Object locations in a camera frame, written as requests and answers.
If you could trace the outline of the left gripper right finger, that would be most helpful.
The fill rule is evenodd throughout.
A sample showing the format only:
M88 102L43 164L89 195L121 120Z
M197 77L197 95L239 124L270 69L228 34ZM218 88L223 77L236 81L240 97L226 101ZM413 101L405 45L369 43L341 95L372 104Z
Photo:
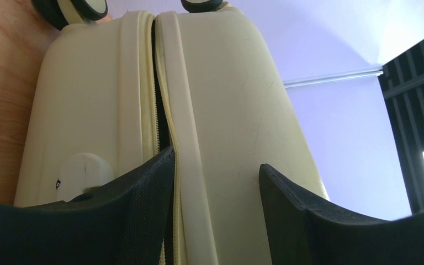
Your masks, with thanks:
M259 189L273 264L424 264L424 211L395 221L359 214L268 164Z

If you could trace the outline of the cream suitcase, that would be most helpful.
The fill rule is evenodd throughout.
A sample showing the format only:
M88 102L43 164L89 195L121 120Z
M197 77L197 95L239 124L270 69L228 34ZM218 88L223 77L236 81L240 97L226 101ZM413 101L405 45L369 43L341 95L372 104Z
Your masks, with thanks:
M34 1L61 31L41 64L15 206L70 200L176 152L174 264L271 264L258 172L327 192L268 46L223 1L186 13Z

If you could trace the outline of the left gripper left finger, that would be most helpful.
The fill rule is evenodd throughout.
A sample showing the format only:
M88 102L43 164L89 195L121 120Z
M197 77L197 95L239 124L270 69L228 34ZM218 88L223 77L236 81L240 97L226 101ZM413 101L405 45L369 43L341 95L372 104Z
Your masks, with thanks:
M174 168L169 147L69 202L0 204L0 264L159 264Z

